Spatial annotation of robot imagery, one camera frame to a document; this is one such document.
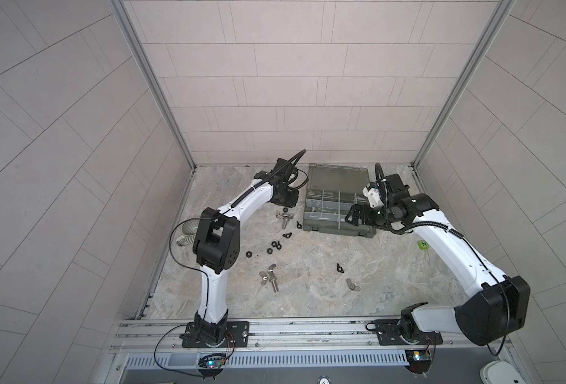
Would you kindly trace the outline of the silver hex bolt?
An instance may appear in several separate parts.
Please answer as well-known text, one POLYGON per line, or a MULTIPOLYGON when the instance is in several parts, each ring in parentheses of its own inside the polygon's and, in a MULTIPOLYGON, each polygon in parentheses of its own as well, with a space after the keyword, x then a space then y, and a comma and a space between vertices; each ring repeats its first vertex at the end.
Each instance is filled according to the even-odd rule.
POLYGON ((281 228, 285 230, 289 221, 294 218, 294 214, 290 212, 277 211, 276 217, 282 221, 281 228))

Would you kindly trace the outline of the green plastic organizer box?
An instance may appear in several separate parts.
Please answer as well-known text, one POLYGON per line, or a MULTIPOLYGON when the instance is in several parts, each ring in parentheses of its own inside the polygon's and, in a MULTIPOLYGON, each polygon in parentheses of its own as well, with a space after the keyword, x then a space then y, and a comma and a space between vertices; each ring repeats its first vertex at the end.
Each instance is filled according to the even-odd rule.
POLYGON ((353 205, 368 202, 362 194, 368 184, 369 171, 364 167, 310 164, 303 230, 328 235, 373 238, 377 234, 376 229, 345 222, 345 217, 353 205))

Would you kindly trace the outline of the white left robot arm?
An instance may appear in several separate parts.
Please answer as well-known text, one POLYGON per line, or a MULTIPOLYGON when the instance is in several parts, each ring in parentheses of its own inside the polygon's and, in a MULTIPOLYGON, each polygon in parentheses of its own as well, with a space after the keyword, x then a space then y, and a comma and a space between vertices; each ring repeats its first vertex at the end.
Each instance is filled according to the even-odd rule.
POLYGON ((285 208, 296 206, 300 188, 305 184, 292 184, 300 173, 297 164, 305 153, 301 150, 289 159, 278 158, 271 171, 255 174, 233 201, 202 211, 193 242, 193 254, 201 272, 201 303, 192 322, 191 338, 209 346, 219 346, 224 341, 228 271, 241 252, 241 225, 265 203, 285 208))

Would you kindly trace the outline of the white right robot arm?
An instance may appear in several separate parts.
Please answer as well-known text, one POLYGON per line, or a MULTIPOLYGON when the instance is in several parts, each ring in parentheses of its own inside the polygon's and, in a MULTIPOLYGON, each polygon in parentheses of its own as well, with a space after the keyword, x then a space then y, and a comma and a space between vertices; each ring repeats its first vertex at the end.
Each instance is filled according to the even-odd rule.
POLYGON ((386 175, 380 165, 375 172, 376 181, 363 190, 367 203, 353 205, 345 221, 395 235, 418 234, 468 296, 457 307, 418 303, 404 308, 399 321, 402 339, 413 344, 423 341, 428 333, 456 333, 482 347, 522 329, 529 307, 529 284, 489 262, 428 195, 411 195, 399 174, 386 175))

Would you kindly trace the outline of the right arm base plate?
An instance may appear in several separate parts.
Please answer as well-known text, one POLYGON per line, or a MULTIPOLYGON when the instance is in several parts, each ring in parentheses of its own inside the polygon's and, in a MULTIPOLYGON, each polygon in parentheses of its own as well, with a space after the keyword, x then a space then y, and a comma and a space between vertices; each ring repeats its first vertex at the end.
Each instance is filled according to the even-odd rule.
POLYGON ((368 332, 377 336, 380 346, 441 345, 443 338, 438 332, 423 332, 409 318, 377 319, 364 325, 368 332))

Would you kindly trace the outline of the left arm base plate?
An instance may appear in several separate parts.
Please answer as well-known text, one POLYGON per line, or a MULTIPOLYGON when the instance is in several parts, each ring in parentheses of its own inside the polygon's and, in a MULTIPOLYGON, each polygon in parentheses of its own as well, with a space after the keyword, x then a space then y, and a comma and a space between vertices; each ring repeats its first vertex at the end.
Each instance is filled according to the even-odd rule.
POLYGON ((221 323, 191 322, 185 332, 180 335, 183 348, 217 348, 226 347, 228 343, 235 347, 247 347, 249 322, 221 323))

